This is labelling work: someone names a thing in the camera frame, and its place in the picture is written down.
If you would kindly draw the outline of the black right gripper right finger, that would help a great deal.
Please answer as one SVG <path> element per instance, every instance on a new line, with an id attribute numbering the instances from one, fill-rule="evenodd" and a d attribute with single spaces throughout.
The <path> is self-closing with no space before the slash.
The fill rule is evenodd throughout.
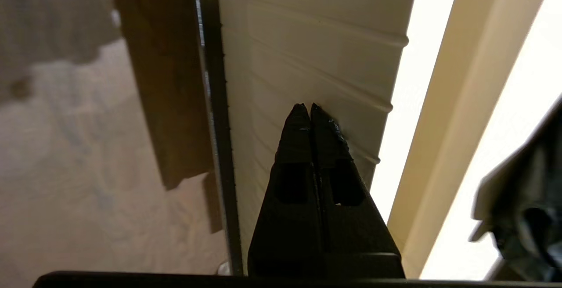
<path id="1" fill-rule="evenodd" d="M 359 174 L 337 122 L 317 104 L 312 142 L 329 276 L 405 278 L 401 254 Z"/>

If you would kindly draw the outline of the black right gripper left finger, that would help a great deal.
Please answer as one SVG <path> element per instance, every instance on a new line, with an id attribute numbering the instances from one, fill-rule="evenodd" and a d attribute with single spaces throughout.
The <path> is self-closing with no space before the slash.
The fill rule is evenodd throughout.
<path id="1" fill-rule="evenodd" d="M 295 104 L 285 120 L 248 252 L 251 277 L 325 277 L 311 118 Z"/>

